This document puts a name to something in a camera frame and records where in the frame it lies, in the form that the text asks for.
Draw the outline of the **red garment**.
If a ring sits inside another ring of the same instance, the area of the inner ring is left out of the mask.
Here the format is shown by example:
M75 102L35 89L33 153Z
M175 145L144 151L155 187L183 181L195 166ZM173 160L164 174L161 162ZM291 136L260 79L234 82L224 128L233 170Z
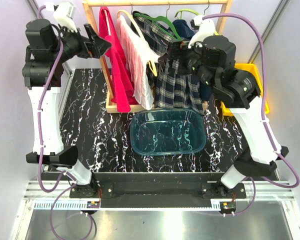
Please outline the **red garment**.
M126 67L126 56L120 40L117 36L109 9L103 6L99 10L99 35L111 43L111 48L106 56L110 59L114 96L112 102L116 103L117 111L128 113L131 105L137 104L134 94L134 86L130 71Z

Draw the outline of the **plaid skirt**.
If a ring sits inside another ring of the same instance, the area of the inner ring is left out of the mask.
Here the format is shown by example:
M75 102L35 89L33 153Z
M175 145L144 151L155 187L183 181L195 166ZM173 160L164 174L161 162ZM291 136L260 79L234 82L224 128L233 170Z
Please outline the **plaid skirt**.
M168 45L176 40L172 30L165 28L160 23L154 23L147 19L148 15L139 11L133 11L132 17L140 28L151 50L157 55L163 56ZM194 76L178 74L179 60L169 62L169 70L159 65L156 79L155 107L162 109L185 108L193 109L200 115L205 113L200 97L200 81Z

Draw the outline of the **cream yellow hanger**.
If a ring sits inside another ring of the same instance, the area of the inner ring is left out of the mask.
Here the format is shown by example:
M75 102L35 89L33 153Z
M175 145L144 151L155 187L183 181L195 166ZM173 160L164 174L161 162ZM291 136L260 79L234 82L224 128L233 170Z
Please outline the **cream yellow hanger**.
M133 24L134 28L136 29L136 31L137 31L137 33L138 33L140 39L141 39L141 40L143 41L143 43L148 47L149 45L148 45L147 41L145 40L144 35L143 35L142 31L140 30L139 26L137 25L137 23L136 23L135 20L133 19L133 16L132 16L130 13L128 13L126 10L120 9L120 10L117 12L117 18L118 18L118 19L120 18L121 13L124 13L124 14L127 15L127 17L130 19L131 23ZM158 76L158 73L157 73L157 68L156 68L155 62L154 62L152 59L150 59L150 60L148 61L148 63L149 63L149 68L150 68L150 70L152 71L153 75L154 75L155 77L157 77L157 76Z

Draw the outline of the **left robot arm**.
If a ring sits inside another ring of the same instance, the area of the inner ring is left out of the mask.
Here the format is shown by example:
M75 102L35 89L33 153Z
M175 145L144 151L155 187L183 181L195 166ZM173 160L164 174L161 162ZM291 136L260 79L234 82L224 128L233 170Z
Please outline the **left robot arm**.
M36 19L26 25L25 65L22 69L24 85L29 95L34 123L32 152L25 157L29 164L38 165L38 183L42 183L42 166L51 165L62 175L69 177L75 188L87 198L98 193L93 173L78 159L76 146L64 146L59 122L59 103L63 63L77 56L99 59L112 46L101 38L93 27L84 25L87 36L79 29L70 29L65 24L56 26L47 19Z

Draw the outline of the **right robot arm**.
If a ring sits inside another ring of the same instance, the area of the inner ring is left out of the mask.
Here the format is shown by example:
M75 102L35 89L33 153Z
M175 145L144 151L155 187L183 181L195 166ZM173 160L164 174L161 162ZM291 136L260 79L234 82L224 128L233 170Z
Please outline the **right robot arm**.
M246 177L267 177L277 169L279 154L287 154L273 137L262 109L263 96L255 76L235 67L236 45L222 35L211 35L188 47L186 40L172 40L159 63L170 70L178 60L179 75L197 76L233 114L248 143L217 185L218 195L229 198Z

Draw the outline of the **white pleated skirt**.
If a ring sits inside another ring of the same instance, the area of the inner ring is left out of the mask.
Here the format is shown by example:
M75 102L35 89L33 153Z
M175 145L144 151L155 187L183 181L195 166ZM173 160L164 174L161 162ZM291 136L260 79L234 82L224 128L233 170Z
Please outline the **white pleated skirt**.
M159 55L150 48L143 33L140 30L134 32L122 15L117 18L117 34L134 85L133 96L144 109L151 110L154 97L146 74L147 63L156 63Z

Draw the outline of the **dark green hanger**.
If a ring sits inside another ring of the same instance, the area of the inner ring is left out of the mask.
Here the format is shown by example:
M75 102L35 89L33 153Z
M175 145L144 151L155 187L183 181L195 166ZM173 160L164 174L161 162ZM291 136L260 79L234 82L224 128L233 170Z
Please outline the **dark green hanger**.
M171 29L171 31L173 32L175 39L177 40L182 40L182 38L179 36L175 26L173 25L173 23L166 17L166 16L157 16L157 17L151 17L149 15L146 14L141 14L141 13L133 13L132 14L134 17L142 17L145 18L147 20L152 21L152 23L156 23L156 22L163 22L166 25L168 25L168 27Z

